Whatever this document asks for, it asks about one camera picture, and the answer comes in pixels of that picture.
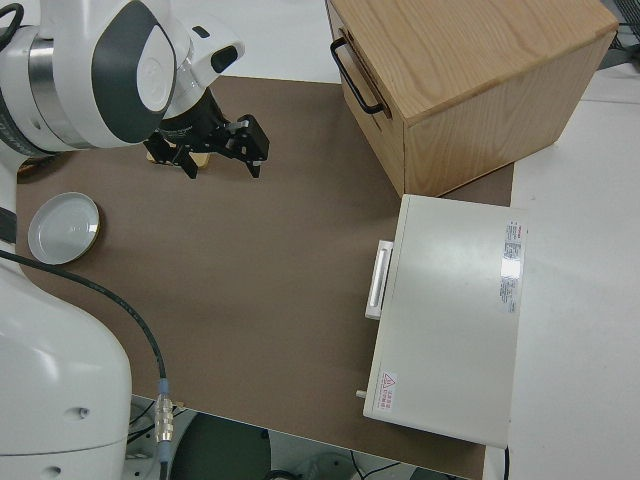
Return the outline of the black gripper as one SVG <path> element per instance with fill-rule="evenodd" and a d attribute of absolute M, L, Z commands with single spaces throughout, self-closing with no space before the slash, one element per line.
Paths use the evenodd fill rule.
<path fill-rule="evenodd" d="M 257 119 L 247 114 L 227 123 L 212 93 L 204 93 L 187 111 L 164 119 L 159 133 L 154 132 L 143 145 L 154 163 L 180 167 L 191 179 L 197 177 L 199 167 L 190 150 L 215 151 L 239 160 L 253 178 L 260 176 L 269 152 L 269 139 Z"/>

